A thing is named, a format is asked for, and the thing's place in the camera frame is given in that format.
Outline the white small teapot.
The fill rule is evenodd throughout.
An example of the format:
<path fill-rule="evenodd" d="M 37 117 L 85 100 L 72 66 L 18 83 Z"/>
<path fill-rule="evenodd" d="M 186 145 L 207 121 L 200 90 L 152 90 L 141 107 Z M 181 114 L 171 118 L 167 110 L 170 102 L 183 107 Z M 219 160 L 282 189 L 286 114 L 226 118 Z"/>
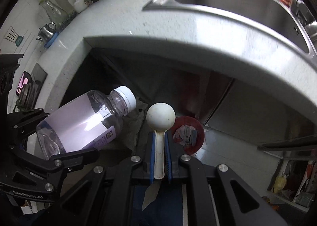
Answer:
<path fill-rule="evenodd" d="M 75 0 L 73 7 L 77 13 L 81 13 L 88 8 L 88 4 L 85 3 L 85 0 Z"/>

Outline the red plastic trash bucket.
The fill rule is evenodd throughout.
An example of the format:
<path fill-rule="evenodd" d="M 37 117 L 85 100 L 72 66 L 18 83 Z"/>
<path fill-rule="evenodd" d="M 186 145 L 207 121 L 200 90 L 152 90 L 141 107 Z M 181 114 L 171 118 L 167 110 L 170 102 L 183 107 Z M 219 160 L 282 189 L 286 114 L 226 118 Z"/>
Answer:
<path fill-rule="evenodd" d="M 195 154 L 204 144 L 205 132 L 202 124 L 188 116 L 177 117 L 171 133 L 174 142 L 183 146 L 188 155 Z"/>

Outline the small steel teapot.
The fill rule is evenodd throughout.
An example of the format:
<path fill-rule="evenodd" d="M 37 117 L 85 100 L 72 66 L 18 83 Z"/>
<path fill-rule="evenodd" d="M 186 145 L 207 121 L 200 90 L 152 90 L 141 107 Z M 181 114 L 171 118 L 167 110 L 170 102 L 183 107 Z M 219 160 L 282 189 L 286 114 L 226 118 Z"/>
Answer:
<path fill-rule="evenodd" d="M 43 27 L 39 28 L 38 37 L 36 38 L 37 41 L 41 41 L 42 43 L 48 43 L 56 33 L 56 24 L 50 22 Z"/>

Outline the stainless steel sink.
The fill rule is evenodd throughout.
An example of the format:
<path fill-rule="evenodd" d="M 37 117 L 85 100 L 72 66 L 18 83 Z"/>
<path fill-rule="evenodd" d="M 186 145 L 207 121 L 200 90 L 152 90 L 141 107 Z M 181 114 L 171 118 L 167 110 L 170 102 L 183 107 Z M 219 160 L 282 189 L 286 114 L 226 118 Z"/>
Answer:
<path fill-rule="evenodd" d="M 143 10 L 215 14 L 258 29 L 316 64 L 316 49 L 299 19 L 278 0 L 151 0 Z"/>

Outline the clear pink liquid bottle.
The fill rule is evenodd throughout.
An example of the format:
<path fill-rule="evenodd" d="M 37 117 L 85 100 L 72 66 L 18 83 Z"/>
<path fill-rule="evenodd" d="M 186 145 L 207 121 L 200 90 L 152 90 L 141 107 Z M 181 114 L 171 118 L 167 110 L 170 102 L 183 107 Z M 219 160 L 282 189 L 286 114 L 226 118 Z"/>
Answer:
<path fill-rule="evenodd" d="M 45 159 L 88 148 L 101 150 L 123 128 L 123 117 L 137 105 L 132 91 L 122 85 L 109 95 L 91 90 L 51 113 L 36 127 Z"/>

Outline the person blue trousers legs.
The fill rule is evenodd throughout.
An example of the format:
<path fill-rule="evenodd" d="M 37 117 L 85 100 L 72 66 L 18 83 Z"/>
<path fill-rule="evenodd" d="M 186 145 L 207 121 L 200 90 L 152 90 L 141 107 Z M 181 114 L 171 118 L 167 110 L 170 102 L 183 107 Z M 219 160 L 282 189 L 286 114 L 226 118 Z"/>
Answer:
<path fill-rule="evenodd" d="M 135 187 L 131 225 L 183 223 L 183 190 L 180 185 L 153 183 Z"/>

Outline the white plastic spoon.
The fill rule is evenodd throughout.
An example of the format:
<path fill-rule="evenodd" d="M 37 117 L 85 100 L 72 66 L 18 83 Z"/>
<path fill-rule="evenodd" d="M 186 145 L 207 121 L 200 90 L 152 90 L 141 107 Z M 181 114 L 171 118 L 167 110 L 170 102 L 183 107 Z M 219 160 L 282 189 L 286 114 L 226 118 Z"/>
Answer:
<path fill-rule="evenodd" d="M 157 180 L 164 177 L 164 137 L 175 119 L 174 109 L 167 103 L 156 103 L 147 111 L 147 124 L 154 131 L 154 179 Z"/>

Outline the glass carafe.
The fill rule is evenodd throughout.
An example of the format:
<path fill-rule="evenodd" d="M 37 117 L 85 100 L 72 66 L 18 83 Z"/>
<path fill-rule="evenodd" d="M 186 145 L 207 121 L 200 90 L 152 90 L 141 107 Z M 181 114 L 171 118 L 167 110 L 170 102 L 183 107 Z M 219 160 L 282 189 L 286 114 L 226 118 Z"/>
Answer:
<path fill-rule="evenodd" d="M 49 19 L 59 29 L 64 20 L 68 17 L 65 10 L 55 5 L 51 0 L 40 0 L 39 5 L 46 11 Z"/>

